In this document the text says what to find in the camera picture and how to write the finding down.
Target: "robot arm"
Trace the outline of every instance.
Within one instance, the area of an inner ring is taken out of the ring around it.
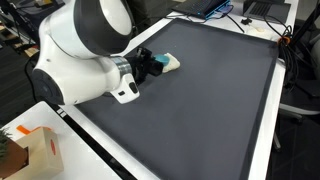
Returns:
[[[131,20],[119,0],[70,0],[39,29],[40,56],[32,77],[49,102],[78,104],[110,92],[120,103],[139,97],[122,52]]]

